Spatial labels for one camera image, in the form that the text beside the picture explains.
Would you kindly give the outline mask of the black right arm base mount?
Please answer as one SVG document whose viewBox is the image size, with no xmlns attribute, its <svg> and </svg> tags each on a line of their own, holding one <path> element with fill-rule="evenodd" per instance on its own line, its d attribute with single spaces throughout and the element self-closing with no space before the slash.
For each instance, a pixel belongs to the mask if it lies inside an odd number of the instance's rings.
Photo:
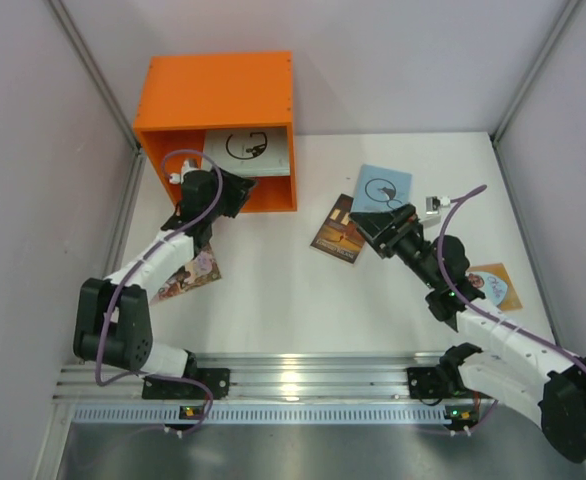
<svg viewBox="0 0 586 480">
<path fill-rule="evenodd" d="M 444 400 L 474 397 L 455 373 L 447 372 L 440 366 L 410 367 L 406 375 L 410 398 L 428 406 L 438 405 Z"/>
</svg>

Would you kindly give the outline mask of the light blue cat book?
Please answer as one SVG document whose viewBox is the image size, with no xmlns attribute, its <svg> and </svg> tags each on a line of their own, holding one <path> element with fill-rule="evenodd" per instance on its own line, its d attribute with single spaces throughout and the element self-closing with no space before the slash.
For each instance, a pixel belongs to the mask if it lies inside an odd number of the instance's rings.
<svg viewBox="0 0 586 480">
<path fill-rule="evenodd" d="M 410 173 L 364 164 L 353 195 L 352 213 L 388 212 L 409 202 Z"/>
</svg>

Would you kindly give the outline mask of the pale green Great Gatsby book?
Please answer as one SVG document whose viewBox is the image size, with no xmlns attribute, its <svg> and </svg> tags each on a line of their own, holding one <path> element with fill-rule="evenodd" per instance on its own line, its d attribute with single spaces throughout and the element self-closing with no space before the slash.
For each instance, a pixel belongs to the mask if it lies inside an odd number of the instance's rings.
<svg viewBox="0 0 586 480">
<path fill-rule="evenodd" d="M 209 130 L 203 152 L 223 170 L 244 177 L 290 175 L 285 127 Z"/>
</svg>

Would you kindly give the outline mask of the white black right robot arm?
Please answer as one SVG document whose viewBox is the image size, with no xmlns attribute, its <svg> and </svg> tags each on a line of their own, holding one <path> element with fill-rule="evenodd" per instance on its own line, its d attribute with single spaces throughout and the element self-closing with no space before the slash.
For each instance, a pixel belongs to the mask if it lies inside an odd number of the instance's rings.
<svg viewBox="0 0 586 480">
<path fill-rule="evenodd" d="M 427 241 L 413 205 L 354 213 L 351 220 L 381 258 L 399 258 L 428 287 L 430 312 L 461 339 L 436 367 L 445 389 L 493 398 L 536 425 L 565 459 L 584 462 L 586 356 L 538 337 L 497 309 L 469 281 L 463 243 L 447 234 Z"/>
</svg>

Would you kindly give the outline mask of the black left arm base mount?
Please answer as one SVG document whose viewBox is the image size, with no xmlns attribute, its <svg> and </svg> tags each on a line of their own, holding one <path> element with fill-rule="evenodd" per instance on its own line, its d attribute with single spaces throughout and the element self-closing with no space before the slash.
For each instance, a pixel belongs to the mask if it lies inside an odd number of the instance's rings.
<svg viewBox="0 0 586 480">
<path fill-rule="evenodd" d="M 211 391 L 214 400 L 222 399 L 229 392 L 230 370 L 228 368 L 199 368 L 192 380 L 206 386 Z M 141 396 L 144 400 L 204 400 L 206 392 L 197 385 L 151 377 L 144 379 Z"/>
</svg>

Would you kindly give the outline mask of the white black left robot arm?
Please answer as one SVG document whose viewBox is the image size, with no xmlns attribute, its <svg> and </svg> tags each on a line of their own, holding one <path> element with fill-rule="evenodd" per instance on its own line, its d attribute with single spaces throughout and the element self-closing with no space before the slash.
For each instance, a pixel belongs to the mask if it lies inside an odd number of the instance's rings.
<svg viewBox="0 0 586 480">
<path fill-rule="evenodd" d="M 152 243 L 120 270 L 84 282 L 73 353 L 95 363 L 98 384 L 108 383 L 101 377 L 103 365 L 166 378 L 194 374 L 193 353 L 153 339 L 150 300 L 179 267 L 209 244 L 219 217 L 237 216 L 256 184 L 218 167 L 188 167 L 181 177 L 181 197 Z"/>
</svg>

